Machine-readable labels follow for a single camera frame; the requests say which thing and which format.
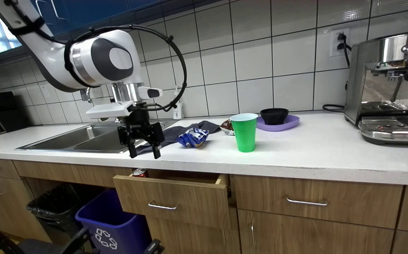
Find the trash bin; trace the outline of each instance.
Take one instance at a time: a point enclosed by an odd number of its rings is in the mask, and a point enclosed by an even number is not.
[[[144,216],[124,213],[116,191],[109,189],[76,213],[102,254],[143,254],[151,243]]]
[[[99,193],[102,188],[61,185],[31,200],[27,209],[45,227],[54,243],[64,244],[82,229],[75,213]]]

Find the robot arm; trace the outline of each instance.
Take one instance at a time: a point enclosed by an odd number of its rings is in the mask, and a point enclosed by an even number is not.
[[[88,114],[93,119],[119,117],[120,143],[128,147],[131,158],[137,155],[134,143],[138,138],[148,141],[154,157],[160,157],[164,134],[160,124],[150,124],[148,106],[144,100],[160,97],[162,92],[143,85],[138,55],[128,32],[107,30],[99,34],[88,32],[66,44],[58,42],[30,0],[0,0],[0,18],[31,51],[42,75],[56,89],[73,92],[113,83],[116,103],[96,106]],[[179,59],[186,80],[181,54]],[[186,82],[179,96],[167,107],[155,110],[174,107],[185,86]]]

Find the blue trash bin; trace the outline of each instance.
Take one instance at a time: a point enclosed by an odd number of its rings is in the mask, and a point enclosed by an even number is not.
[[[106,191],[79,209],[76,220],[102,254],[143,254],[151,243],[144,216],[124,213],[116,191]]]

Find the black bowl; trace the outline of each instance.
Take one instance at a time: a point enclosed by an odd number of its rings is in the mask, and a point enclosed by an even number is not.
[[[263,120],[268,126],[282,124],[288,116],[287,109],[264,109],[260,111]]]

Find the stainless steel sink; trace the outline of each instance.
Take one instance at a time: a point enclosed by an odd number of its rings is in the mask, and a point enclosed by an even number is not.
[[[172,126],[174,120],[160,121],[162,130]],[[82,128],[64,133],[48,140],[27,144],[18,150],[49,150],[71,152],[124,152],[127,148],[120,144],[116,123],[95,123]]]

